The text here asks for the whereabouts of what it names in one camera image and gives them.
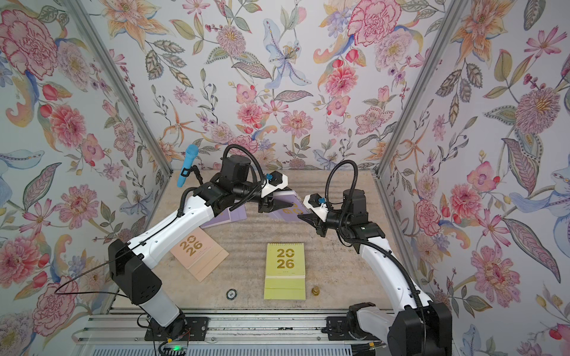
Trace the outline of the yellow-green calendar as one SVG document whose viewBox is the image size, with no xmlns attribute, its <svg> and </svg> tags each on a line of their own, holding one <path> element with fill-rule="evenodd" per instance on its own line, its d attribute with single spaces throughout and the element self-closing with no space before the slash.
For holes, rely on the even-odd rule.
<svg viewBox="0 0 570 356">
<path fill-rule="evenodd" d="M 267 245 L 264 299 L 271 301 L 306 300 L 304 243 Z"/>
</svg>

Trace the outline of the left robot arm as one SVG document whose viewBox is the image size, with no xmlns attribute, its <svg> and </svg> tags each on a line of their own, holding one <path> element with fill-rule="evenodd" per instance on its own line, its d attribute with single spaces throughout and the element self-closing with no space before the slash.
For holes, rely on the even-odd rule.
<svg viewBox="0 0 570 356">
<path fill-rule="evenodd" d="M 111 280 L 135 306 L 158 325 L 162 333 L 175 339 L 189 331 L 185 314 L 166 294 L 160 278 L 154 274 L 158 263 L 196 228 L 231 208 L 250 201 L 261 213 L 285 209 L 289 203 L 277 200 L 276 191 L 288 187 L 288 177 L 274 171 L 249 180 L 252 159 L 233 155 L 222 160 L 219 173 L 197 188 L 187 188 L 178 209 L 153 228 L 128 242 L 113 242 L 108 248 Z"/>
</svg>

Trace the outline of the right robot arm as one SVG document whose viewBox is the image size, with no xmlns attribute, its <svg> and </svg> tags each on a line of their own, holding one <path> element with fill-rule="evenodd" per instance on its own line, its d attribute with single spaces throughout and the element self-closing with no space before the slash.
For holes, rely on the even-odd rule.
<svg viewBox="0 0 570 356">
<path fill-rule="evenodd" d="M 387 344 L 392 355 L 451 355 L 452 315 L 444 303 L 436 303 L 413 281 L 393 253 L 384 231 L 368 217 L 364 191 L 346 190 L 340 209 L 327 206 L 319 194 L 304 198 L 309 213 L 299 219 L 324 237 L 334 230 L 341 242 L 352 246 L 379 279 L 392 305 L 382 311 L 373 303 L 350 306 L 339 322 L 329 318 L 327 333 L 358 341 Z"/>
</svg>

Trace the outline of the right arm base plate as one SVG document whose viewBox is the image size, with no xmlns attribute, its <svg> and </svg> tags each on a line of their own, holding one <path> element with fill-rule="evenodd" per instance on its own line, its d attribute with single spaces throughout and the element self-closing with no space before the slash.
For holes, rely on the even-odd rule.
<svg viewBox="0 0 570 356">
<path fill-rule="evenodd" d="M 359 331 L 347 316 L 327 317 L 322 333 L 328 337 L 328 341 L 379 341 L 371 333 Z"/>
</svg>

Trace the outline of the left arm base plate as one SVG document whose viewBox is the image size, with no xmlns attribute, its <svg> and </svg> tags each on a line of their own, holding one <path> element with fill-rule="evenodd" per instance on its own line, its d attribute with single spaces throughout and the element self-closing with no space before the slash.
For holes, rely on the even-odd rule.
<svg viewBox="0 0 570 356">
<path fill-rule="evenodd" d="M 160 326 L 154 318 L 145 332 L 145 341 L 205 341 L 209 326 L 208 317 L 186 317 L 174 320 L 168 326 Z"/>
</svg>

